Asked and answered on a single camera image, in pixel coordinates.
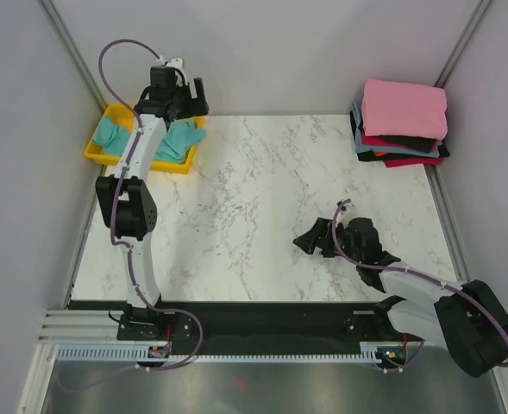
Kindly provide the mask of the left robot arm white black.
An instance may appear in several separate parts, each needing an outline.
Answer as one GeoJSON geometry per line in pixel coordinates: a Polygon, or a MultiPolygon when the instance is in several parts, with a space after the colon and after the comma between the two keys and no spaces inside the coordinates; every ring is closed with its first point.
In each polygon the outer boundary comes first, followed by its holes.
{"type": "Polygon", "coordinates": [[[193,79],[196,95],[175,81],[152,81],[135,106],[132,137],[113,173],[97,179],[97,200],[111,243],[122,250],[129,278],[119,341],[160,341],[166,338],[175,310],[162,310],[160,288],[154,277],[151,239],[158,220],[157,206],[147,187],[156,150],[175,120],[206,116],[204,82],[193,79]]]}

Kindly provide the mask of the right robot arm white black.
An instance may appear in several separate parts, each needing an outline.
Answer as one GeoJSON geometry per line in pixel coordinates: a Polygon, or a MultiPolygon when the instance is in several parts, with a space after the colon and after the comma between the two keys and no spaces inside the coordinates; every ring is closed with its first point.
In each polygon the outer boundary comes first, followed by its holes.
{"type": "Polygon", "coordinates": [[[485,282],[455,285],[408,267],[382,248],[377,229],[365,217],[348,224],[319,217],[293,243],[306,254],[348,260],[365,285],[387,294],[384,310],[372,320],[378,337],[417,336],[447,349],[475,378],[508,367],[508,313],[485,282]]]}

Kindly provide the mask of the teal t shirt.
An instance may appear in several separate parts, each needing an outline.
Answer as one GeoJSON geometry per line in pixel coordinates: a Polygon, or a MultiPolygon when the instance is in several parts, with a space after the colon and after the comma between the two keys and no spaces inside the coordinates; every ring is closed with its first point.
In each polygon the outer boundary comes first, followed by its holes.
{"type": "MultiPolygon", "coordinates": [[[[157,147],[154,159],[181,164],[190,148],[200,143],[206,135],[207,131],[198,128],[192,120],[175,121],[157,147]]],[[[131,133],[122,125],[117,125],[104,116],[97,125],[92,142],[102,147],[107,155],[121,156],[130,136],[131,133]]]]}

